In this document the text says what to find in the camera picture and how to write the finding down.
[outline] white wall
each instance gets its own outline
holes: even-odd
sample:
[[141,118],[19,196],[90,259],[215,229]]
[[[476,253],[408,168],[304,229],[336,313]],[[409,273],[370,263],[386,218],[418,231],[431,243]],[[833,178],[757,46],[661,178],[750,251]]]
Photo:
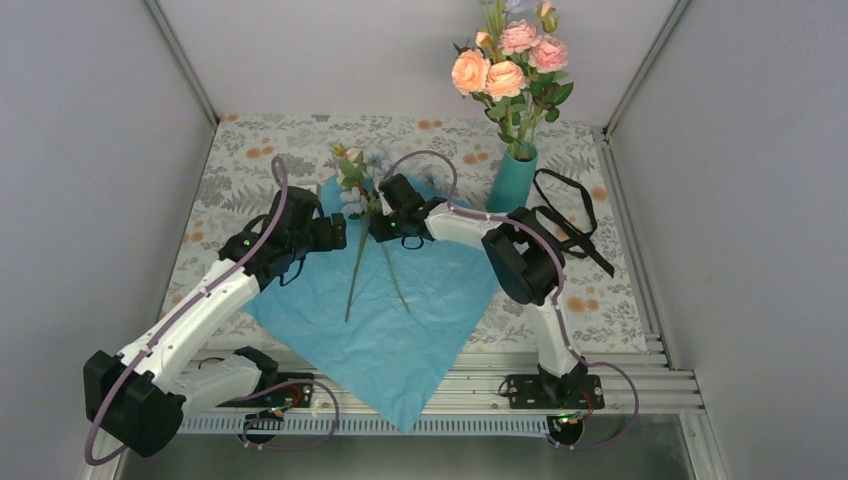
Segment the white wall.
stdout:
[[140,1],[0,3],[0,465],[77,478],[82,366],[157,318],[212,129]]
[[[219,113],[482,115],[450,81],[477,0],[160,2]],[[563,118],[606,124],[673,3],[554,1],[576,82]]]
[[614,133],[733,478],[846,478],[848,3],[696,1]]

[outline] robotic arm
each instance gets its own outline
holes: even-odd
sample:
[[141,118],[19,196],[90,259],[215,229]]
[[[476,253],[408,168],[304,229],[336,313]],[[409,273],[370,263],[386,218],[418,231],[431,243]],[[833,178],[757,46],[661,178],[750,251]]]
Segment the robotic arm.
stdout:
[[[553,236],[525,208],[510,213],[509,222],[498,222],[482,212],[457,213],[445,199],[424,201],[403,175],[394,175],[379,190],[383,214],[372,217],[369,225],[378,242],[408,237],[422,242],[449,240],[487,253],[506,293],[530,305],[527,311],[539,343],[539,386],[548,400],[544,403],[547,408],[565,407],[565,401],[585,382],[587,369],[578,361],[575,347],[564,345],[560,336],[559,307],[552,301],[552,292],[561,272],[524,230],[530,229],[549,244],[556,244]],[[89,420],[95,420],[108,392],[123,377],[111,405],[101,413],[100,426],[139,455],[150,456],[171,440],[183,418],[275,385],[276,362],[249,347],[196,372],[182,372],[225,319],[275,278],[282,285],[293,263],[299,262],[299,273],[309,252],[345,248],[344,217],[325,217],[317,193],[317,185],[288,188],[279,221],[267,232],[269,219],[281,203],[278,192],[271,213],[231,237],[200,283],[168,315],[117,355],[95,353],[84,368]],[[316,210],[319,216],[313,218]],[[216,282],[255,245],[260,234],[252,229],[259,221],[267,241],[223,282]],[[515,223],[523,228],[515,228]],[[557,255],[561,265],[562,255]],[[179,322],[173,322],[174,316]]]

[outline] bouquet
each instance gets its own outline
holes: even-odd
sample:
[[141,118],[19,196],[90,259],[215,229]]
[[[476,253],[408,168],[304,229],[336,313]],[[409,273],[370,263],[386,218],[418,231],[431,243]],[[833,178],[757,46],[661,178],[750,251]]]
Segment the bouquet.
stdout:
[[516,160],[536,155],[536,129],[544,119],[555,122],[559,105],[571,95],[568,49],[552,35],[559,24],[549,0],[539,3],[536,19],[541,30],[527,20],[509,17],[527,7],[527,0],[479,0],[485,27],[477,32],[477,48],[460,47],[451,71],[454,86],[463,97],[471,95],[485,106],[486,116],[499,126],[498,137]]
[[[382,211],[380,198],[375,193],[376,184],[380,182],[386,173],[383,169],[386,155],[382,151],[364,151],[360,148],[346,148],[344,145],[333,147],[334,161],[338,163],[336,181],[342,187],[339,198],[344,202],[342,213],[349,219],[362,221],[362,233],[359,237],[359,248],[356,252],[356,264],[353,267],[353,277],[350,280],[350,291],[347,297],[347,309],[345,311],[345,323],[350,319],[350,309],[353,304],[353,291],[356,285],[356,274],[359,272],[359,264],[365,252],[368,240],[368,226],[371,216]],[[397,275],[392,266],[392,259],[384,244],[380,244],[386,263],[389,268],[389,276],[394,284],[403,306],[409,313],[409,305],[400,291]]]

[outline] perforated metal strip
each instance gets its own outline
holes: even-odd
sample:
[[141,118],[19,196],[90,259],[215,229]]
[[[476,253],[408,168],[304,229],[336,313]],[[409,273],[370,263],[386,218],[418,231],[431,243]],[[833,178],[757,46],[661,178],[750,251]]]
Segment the perforated metal strip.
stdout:
[[[183,422],[179,433],[241,433],[244,413],[210,412]],[[288,413],[282,422],[265,422],[250,433],[275,435],[323,435],[332,425],[332,415]],[[378,415],[347,414],[339,418],[336,435],[419,435],[419,436],[511,436],[539,437],[547,432],[540,415],[422,415],[408,434],[402,434]]]

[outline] floral tablecloth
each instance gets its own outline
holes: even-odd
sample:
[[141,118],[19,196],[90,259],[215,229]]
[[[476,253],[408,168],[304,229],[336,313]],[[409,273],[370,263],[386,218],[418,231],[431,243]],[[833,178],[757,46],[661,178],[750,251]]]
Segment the floral tablecloth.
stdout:
[[[381,116],[227,115],[222,118],[171,277],[164,310],[171,309],[217,259],[217,250],[254,216],[267,212],[276,191],[270,160],[283,156],[290,185],[323,182],[334,173],[330,149],[379,146],[395,157],[427,148],[446,154],[459,171],[457,195],[482,208],[504,145],[487,120]],[[581,182],[591,192],[598,219],[593,241],[615,268],[610,278],[591,259],[566,257],[568,285],[563,303],[575,340],[586,352],[644,352],[645,338],[633,287],[613,220],[598,155],[588,125],[558,122],[537,133],[539,167]],[[436,187],[449,185],[448,168],[432,156],[419,156],[399,168]],[[588,217],[576,189],[542,181],[554,206],[581,228]],[[540,200],[532,192],[528,205]],[[564,237],[561,230],[556,232]],[[523,307],[498,290],[463,349],[464,353],[534,352],[536,340]],[[251,345],[285,349],[243,312],[233,315],[205,348]]]

